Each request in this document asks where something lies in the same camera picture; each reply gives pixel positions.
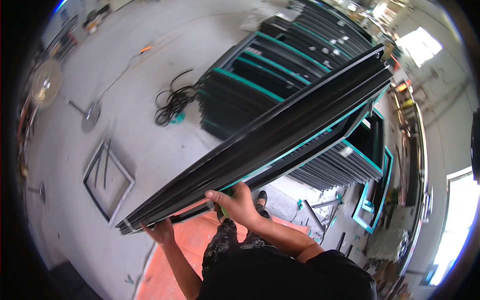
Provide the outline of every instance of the person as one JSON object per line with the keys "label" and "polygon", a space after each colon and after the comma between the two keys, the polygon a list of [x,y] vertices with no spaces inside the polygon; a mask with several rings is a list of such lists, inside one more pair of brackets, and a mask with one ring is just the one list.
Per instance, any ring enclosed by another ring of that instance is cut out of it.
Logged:
{"label": "person", "polygon": [[[203,281],[176,244],[170,219],[153,230],[142,225],[165,252],[186,299],[376,299],[373,277],[341,252],[325,251],[303,232],[273,222],[265,191],[254,204],[245,183],[231,189],[231,197],[205,193],[229,217],[217,206],[221,224],[204,253]],[[248,229],[242,243],[233,220]]]}

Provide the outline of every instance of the patterned pants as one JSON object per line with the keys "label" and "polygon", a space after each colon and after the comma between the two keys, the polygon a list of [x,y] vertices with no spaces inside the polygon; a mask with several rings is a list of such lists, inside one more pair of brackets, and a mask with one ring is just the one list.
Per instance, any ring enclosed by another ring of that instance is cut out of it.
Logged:
{"label": "patterned pants", "polygon": [[[257,205],[256,210],[261,216],[270,220],[272,219],[268,212],[264,210],[263,206]],[[206,272],[208,272],[217,261],[239,256],[244,253],[244,250],[256,248],[264,249],[274,255],[287,256],[277,247],[250,230],[245,240],[239,243],[237,240],[237,226],[231,219],[226,218],[223,223],[217,227],[216,234],[205,250],[202,262],[202,276],[205,277]]]}

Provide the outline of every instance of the black shirt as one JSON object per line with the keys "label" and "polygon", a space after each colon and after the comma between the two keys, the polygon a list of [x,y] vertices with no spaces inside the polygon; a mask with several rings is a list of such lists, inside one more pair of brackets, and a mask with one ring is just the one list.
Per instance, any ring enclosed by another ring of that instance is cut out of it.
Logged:
{"label": "black shirt", "polygon": [[373,277],[339,251],[325,251],[303,264],[251,249],[216,262],[197,300],[376,298]]}

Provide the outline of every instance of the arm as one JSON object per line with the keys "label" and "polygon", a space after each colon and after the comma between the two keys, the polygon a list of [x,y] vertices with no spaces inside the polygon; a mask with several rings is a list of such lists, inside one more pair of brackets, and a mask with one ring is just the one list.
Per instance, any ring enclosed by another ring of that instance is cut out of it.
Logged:
{"label": "arm", "polygon": [[173,271],[173,275],[187,300],[193,300],[198,297],[202,280],[195,273],[192,266],[181,252],[175,236],[170,218],[155,224],[155,229],[150,230],[147,226],[141,224],[143,230],[153,238],[162,248],[167,257],[168,264]]}
{"label": "arm", "polygon": [[303,232],[260,216],[245,183],[239,182],[231,188],[234,191],[232,197],[217,191],[207,191],[205,196],[223,206],[236,222],[302,263],[324,252],[320,245]]}

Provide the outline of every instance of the orange mat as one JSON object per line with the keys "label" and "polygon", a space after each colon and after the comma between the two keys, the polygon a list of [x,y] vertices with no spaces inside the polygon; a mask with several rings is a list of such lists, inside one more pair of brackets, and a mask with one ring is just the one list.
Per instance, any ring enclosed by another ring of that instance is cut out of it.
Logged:
{"label": "orange mat", "polygon": [[[274,222],[292,227],[304,233],[307,233],[309,230],[309,227],[295,225],[276,217],[272,217],[272,219]],[[216,212],[210,211],[199,217],[173,226],[177,244],[200,278],[202,277],[204,251],[215,235],[216,228],[219,224],[216,218]],[[247,229],[237,224],[237,234],[239,242],[242,242],[247,235]],[[168,265],[167,258],[160,247],[155,249],[150,264],[146,268],[147,270],[138,288],[137,300],[185,299]]]}

